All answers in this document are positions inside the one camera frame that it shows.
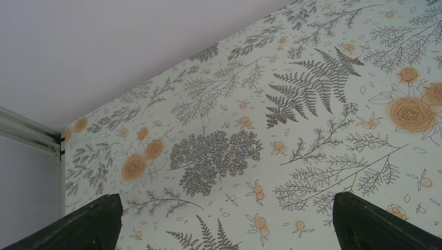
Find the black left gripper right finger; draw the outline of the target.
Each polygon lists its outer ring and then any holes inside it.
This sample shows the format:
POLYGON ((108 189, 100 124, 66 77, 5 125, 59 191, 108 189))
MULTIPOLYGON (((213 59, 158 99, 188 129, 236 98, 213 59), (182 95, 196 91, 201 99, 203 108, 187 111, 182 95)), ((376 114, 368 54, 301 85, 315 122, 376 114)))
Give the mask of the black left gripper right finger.
POLYGON ((441 249, 441 238, 350 193, 337 193, 333 226, 341 249, 441 249))

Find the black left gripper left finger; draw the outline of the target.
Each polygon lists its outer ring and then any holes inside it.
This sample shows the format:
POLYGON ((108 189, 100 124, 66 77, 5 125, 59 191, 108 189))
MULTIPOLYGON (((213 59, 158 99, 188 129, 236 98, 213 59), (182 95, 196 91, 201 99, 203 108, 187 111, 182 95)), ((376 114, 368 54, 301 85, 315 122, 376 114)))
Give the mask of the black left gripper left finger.
POLYGON ((119 194, 103 195, 4 249, 115 249, 122 213, 119 194))

